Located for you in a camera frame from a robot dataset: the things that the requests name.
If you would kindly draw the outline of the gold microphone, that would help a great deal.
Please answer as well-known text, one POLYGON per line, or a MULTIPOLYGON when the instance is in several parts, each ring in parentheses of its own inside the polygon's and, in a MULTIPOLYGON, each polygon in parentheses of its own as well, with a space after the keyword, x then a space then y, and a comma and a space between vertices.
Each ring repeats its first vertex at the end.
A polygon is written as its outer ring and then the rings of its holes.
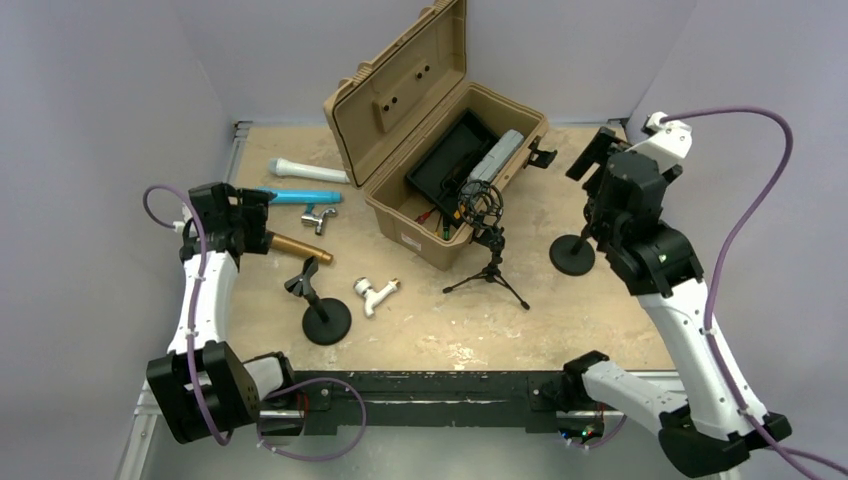
POLYGON ((301 242, 291 237, 268 232, 267 237, 270 243, 270 248, 282 253, 297 256, 302 259, 315 257, 321 264, 330 265, 334 261, 334 256, 319 247, 301 242))

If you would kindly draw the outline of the blue microphone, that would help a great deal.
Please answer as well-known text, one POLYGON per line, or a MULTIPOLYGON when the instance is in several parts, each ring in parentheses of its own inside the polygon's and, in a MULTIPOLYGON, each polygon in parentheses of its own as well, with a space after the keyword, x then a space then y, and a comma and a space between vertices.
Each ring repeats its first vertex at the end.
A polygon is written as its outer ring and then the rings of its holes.
POLYGON ((271 195, 270 204, 338 204, 343 201, 338 191, 272 188, 261 188, 261 191, 271 195))

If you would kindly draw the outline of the white mesh-head microphone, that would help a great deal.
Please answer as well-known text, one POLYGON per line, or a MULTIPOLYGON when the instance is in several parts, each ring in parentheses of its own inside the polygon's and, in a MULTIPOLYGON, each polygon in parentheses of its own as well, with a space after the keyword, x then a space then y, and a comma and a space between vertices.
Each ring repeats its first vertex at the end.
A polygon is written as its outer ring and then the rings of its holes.
POLYGON ((285 158, 270 159, 268 170, 278 177, 297 177, 339 184, 349 183, 347 173, 343 170, 307 165, 285 158))

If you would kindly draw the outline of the black round-base shock mount stand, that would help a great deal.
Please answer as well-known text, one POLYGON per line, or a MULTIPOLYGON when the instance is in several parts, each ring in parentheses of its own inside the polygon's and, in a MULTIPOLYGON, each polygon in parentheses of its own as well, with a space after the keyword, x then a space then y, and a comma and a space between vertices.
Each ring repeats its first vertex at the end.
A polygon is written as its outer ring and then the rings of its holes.
POLYGON ((579 234, 566 234, 556 238, 549 247, 551 264, 561 273, 569 276, 587 274, 594 266, 595 251, 590 245, 592 237, 592 213, 595 202, 588 200, 583 216, 585 225, 579 234))

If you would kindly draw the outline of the black round-base clip stand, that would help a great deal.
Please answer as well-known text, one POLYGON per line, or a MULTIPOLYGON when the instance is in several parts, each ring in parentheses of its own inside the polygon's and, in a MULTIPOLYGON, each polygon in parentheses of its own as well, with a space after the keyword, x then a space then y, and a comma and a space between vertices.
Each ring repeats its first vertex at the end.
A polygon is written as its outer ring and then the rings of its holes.
POLYGON ((301 272, 284 283, 290 294, 303 298, 308 307, 302 317, 302 330, 307 339, 320 346, 330 346, 346 337, 352 327, 352 314, 347 305, 336 298, 322 298, 312 286, 319 270, 315 256, 307 258, 301 272))

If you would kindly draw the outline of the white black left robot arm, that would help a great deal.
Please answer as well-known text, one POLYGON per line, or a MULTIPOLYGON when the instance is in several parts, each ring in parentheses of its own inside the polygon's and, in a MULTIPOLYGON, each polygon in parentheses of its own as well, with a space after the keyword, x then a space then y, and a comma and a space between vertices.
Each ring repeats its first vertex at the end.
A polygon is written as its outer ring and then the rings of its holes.
POLYGON ((164 189, 180 200, 183 217, 154 221, 181 238, 185 290, 175 333, 165 355, 148 362, 145 385, 177 442, 211 437, 226 446, 236 429, 258 422, 263 400, 284 409, 298 395, 283 353, 242 361, 227 341, 241 258, 270 250, 274 196, 225 182, 164 189))

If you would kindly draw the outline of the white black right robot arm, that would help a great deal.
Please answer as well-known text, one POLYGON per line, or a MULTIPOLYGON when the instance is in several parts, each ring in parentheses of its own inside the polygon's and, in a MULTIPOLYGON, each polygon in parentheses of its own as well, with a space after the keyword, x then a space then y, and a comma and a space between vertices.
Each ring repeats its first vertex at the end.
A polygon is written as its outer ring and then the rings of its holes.
POLYGON ((748 386, 706 310, 708 286, 690 241, 662 220, 665 192, 691 144, 682 125, 634 145, 599 129, 567 171, 587 194, 585 226, 558 237, 549 258, 580 276, 602 253, 657 328, 683 386, 664 390, 591 351, 564 365, 556 401, 567 411, 603 404, 621 412, 657 437, 681 474, 698 479, 730 472, 787 438, 791 426, 748 386))

